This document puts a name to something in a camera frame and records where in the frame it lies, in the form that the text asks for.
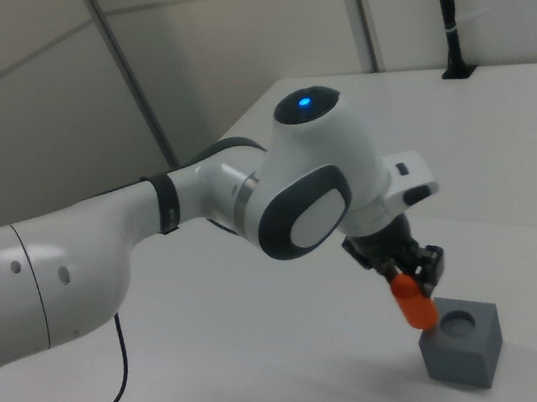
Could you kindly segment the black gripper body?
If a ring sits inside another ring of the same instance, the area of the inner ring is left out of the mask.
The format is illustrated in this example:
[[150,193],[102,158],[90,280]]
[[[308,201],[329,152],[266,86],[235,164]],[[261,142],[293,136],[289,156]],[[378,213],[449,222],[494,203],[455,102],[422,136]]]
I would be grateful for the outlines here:
[[401,261],[415,253],[418,242],[412,238],[408,218],[401,213],[385,228],[369,236],[349,236],[343,240],[343,249],[358,264],[371,270],[386,261]]

